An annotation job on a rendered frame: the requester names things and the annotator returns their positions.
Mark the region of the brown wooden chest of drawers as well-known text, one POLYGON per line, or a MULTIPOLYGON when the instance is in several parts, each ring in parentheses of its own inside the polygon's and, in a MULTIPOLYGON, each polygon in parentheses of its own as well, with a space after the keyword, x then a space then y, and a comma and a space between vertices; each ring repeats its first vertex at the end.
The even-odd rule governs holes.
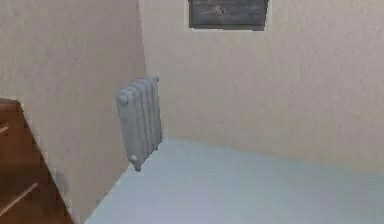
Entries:
POLYGON ((0 224, 75 224, 19 101, 0 98, 0 224))

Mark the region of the dark framed wall picture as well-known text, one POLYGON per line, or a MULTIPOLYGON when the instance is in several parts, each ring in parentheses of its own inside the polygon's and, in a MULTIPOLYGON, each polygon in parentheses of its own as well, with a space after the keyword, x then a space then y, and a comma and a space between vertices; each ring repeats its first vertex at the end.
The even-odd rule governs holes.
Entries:
POLYGON ((189 27, 263 31, 269 0, 188 0, 189 27))

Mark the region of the grey ribbed radiator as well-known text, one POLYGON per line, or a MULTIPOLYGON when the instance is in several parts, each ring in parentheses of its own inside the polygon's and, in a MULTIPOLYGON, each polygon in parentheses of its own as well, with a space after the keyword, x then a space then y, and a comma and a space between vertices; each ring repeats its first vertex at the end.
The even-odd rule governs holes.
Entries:
POLYGON ((145 76, 116 94, 127 158, 136 172, 162 142, 158 82, 145 76))

